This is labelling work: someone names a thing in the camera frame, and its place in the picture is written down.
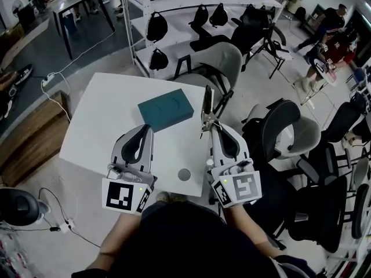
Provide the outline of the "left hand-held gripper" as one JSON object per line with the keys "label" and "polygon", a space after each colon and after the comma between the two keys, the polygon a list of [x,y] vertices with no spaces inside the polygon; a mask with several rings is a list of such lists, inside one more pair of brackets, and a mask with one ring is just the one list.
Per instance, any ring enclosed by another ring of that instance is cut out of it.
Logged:
{"label": "left hand-held gripper", "polygon": [[150,125],[137,126],[117,139],[108,174],[102,179],[104,209],[128,214],[144,211],[157,181],[156,176],[147,173],[151,171],[153,144]]}

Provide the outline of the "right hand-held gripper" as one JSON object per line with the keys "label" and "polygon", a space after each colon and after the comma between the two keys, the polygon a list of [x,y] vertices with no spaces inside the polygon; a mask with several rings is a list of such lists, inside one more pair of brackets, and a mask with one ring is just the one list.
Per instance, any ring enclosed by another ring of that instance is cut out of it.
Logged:
{"label": "right hand-held gripper", "polygon": [[253,167],[245,139],[221,124],[210,129],[214,168],[211,187],[221,206],[229,208],[262,197],[260,173]]}

